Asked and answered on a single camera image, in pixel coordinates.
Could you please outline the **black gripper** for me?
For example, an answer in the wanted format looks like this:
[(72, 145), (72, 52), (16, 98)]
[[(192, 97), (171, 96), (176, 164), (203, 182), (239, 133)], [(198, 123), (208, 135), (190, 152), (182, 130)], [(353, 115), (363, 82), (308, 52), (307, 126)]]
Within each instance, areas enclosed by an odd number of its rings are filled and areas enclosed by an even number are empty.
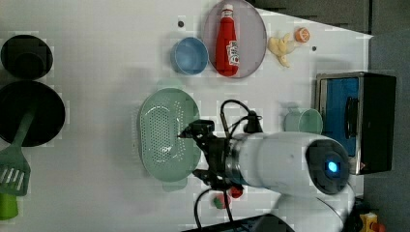
[[(179, 138), (193, 138), (193, 130), (190, 127), (185, 128), (179, 135)], [(236, 188), (243, 190), (241, 184), (235, 183), (227, 175), (225, 164), (228, 140), (219, 138), (214, 135), (195, 137), (193, 139), (197, 147), (203, 152), (205, 160), (208, 163), (207, 169), (195, 169), (192, 174), (201, 180), (206, 186), (213, 190), (228, 190)]]

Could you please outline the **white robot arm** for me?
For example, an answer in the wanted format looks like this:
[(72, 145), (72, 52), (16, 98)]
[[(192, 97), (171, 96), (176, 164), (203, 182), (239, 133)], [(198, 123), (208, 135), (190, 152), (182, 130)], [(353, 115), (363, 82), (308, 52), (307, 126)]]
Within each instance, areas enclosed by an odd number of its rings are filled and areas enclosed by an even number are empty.
[(355, 194), (348, 154), (332, 138), (307, 132), (242, 133), (217, 137), (188, 127), (205, 155), (192, 174), (214, 190), (266, 189), (279, 195), (263, 219), (282, 232), (343, 232)]

